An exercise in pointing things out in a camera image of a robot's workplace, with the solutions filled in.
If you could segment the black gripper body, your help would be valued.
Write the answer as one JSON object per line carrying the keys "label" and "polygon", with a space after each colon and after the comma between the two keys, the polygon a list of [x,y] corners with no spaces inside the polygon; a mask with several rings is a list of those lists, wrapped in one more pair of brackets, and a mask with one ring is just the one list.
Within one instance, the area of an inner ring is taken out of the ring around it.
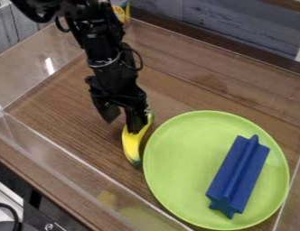
{"label": "black gripper body", "polygon": [[90,62],[94,75],[85,79],[92,90],[120,97],[120,107],[148,106],[146,94],[137,84],[138,71],[142,69],[130,61]]}

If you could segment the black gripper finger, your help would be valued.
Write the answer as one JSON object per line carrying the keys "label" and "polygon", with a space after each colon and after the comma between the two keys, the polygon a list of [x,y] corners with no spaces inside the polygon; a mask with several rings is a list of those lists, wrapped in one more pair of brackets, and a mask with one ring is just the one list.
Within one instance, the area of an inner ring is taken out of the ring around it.
{"label": "black gripper finger", "polygon": [[148,125],[149,106],[126,107],[126,126],[132,134],[138,134]]}
{"label": "black gripper finger", "polygon": [[100,115],[105,121],[112,124],[121,114],[120,97],[105,95],[102,92],[92,90],[92,99]]}

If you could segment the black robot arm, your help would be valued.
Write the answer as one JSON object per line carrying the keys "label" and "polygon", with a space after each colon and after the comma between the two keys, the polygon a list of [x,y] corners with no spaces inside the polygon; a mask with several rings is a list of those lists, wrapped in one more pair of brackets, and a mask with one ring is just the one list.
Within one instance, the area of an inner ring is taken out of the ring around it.
{"label": "black robot arm", "polygon": [[148,120],[146,93],[137,84],[144,68],[140,53],[124,41],[124,23],[110,0],[11,0],[37,23],[57,23],[73,34],[88,56],[93,76],[85,79],[98,113],[108,122],[126,115],[129,132],[142,131]]}

